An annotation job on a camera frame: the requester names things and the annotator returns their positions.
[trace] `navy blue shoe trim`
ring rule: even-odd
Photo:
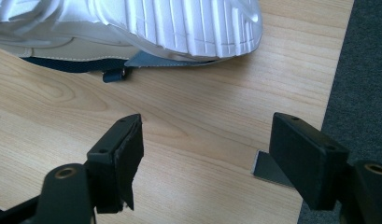
[[[112,69],[124,68],[126,60],[123,59],[102,59],[89,62],[70,62],[44,58],[22,58],[26,62],[48,67],[67,73],[85,73],[91,71],[107,71]]]

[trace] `wooden floor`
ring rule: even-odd
[[[224,63],[136,70],[121,83],[66,74],[0,50],[0,208],[86,153],[117,120],[143,119],[135,211],[98,223],[296,223],[297,192],[254,178],[274,112],[320,128],[352,0],[261,0],[260,48]]]

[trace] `white sneaker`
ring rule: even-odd
[[[0,48],[22,58],[130,60],[141,50],[205,63],[250,53],[261,35],[258,0],[0,0]]]

